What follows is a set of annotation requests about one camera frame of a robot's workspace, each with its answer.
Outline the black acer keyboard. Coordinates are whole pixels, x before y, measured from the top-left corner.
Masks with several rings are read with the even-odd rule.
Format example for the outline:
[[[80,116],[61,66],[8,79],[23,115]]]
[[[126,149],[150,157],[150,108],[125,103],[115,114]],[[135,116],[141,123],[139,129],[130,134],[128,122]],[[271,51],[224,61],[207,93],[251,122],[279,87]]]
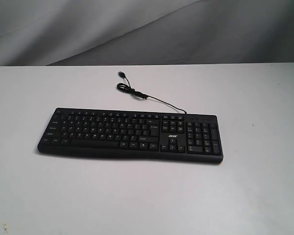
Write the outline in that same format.
[[[38,150],[81,158],[223,161],[214,115],[57,108]]]

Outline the grey backdrop cloth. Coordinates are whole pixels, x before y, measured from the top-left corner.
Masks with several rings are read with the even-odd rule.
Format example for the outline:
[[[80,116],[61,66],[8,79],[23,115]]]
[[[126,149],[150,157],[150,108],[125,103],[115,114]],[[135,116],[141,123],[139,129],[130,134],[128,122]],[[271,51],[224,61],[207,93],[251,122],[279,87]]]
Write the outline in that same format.
[[[294,62],[294,0],[0,0],[0,66]]]

